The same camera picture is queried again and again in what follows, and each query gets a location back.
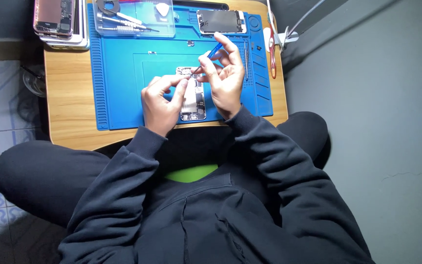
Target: wooden desk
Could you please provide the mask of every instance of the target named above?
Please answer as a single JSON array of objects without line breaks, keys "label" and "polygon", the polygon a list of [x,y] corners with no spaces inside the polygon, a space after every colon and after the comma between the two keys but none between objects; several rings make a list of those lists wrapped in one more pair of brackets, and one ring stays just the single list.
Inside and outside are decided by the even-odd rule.
[{"label": "wooden desk", "polygon": [[[266,19],[268,12],[266,5],[251,0],[227,0],[224,2],[229,5],[231,10],[242,10],[250,14],[261,15],[263,27],[269,27]],[[276,46],[275,53],[277,54],[276,79],[272,79],[269,72],[273,116],[266,117],[266,119],[273,125],[278,125],[287,120],[287,106],[278,46]],[[136,129],[97,130],[89,51],[66,52],[46,48],[44,55],[50,138],[54,144],[73,149],[95,150],[114,142],[130,139],[135,135]],[[270,65],[269,53],[266,58]],[[182,124],[175,128],[217,125],[223,124],[214,121]]]}]

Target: hand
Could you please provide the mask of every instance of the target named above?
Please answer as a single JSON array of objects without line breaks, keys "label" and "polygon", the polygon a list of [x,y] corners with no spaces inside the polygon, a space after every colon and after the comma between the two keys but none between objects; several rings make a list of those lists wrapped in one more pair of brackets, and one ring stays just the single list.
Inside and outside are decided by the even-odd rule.
[{"label": "hand", "polygon": [[219,60],[224,68],[206,57],[209,54],[207,52],[198,58],[201,68],[196,71],[196,74],[204,72],[206,76],[199,77],[197,81],[209,82],[212,100],[218,112],[227,120],[240,110],[240,95],[245,70],[238,47],[221,33],[214,33],[214,38],[225,50],[218,50],[211,60]]},{"label": "hand", "polygon": [[[187,88],[189,76],[164,75],[154,77],[146,88],[141,91],[143,104],[144,126],[165,137],[175,127]],[[170,93],[169,88],[176,86],[172,100],[164,98],[164,93]]]}]

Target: person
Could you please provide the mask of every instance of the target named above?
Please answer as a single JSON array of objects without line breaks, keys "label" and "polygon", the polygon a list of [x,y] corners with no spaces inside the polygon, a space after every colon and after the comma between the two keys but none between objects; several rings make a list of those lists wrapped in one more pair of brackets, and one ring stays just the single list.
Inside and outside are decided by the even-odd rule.
[{"label": "person", "polygon": [[[313,165],[328,135],[324,120],[300,112],[276,128],[253,116],[240,102],[239,50],[214,37],[224,50],[212,59],[223,67],[203,55],[197,74],[205,73],[198,81],[209,82],[228,125],[222,133],[170,132],[188,81],[155,77],[141,91],[145,126],[112,159],[26,142],[0,156],[0,192],[67,228],[58,248],[63,264],[373,263],[348,206]],[[180,133],[185,137],[172,142]],[[159,173],[164,164],[177,169],[197,156],[222,157],[211,149],[228,138],[225,159],[213,160],[219,167],[202,179],[174,182]],[[177,153],[187,148],[188,156]]]}]

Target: green seat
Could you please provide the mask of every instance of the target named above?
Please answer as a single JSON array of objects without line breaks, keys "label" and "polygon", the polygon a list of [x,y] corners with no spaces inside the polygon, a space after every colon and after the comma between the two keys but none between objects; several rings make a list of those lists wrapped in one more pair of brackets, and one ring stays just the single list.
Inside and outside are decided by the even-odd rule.
[{"label": "green seat", "polygon": [[217,164],[196,166],[188,169],[170,172],[166,175],[166,178],[184,183],[194,182],[210,174],[217,168]]}]

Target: stack of phones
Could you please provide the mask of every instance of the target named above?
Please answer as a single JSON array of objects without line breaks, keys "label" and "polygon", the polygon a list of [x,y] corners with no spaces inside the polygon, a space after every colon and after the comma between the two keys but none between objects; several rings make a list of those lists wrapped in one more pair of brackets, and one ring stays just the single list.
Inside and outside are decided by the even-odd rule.
[{"label": "stack of phones", "polygon": [[34,31],[54,49],[89,49],[86,0],[36,0]]}]

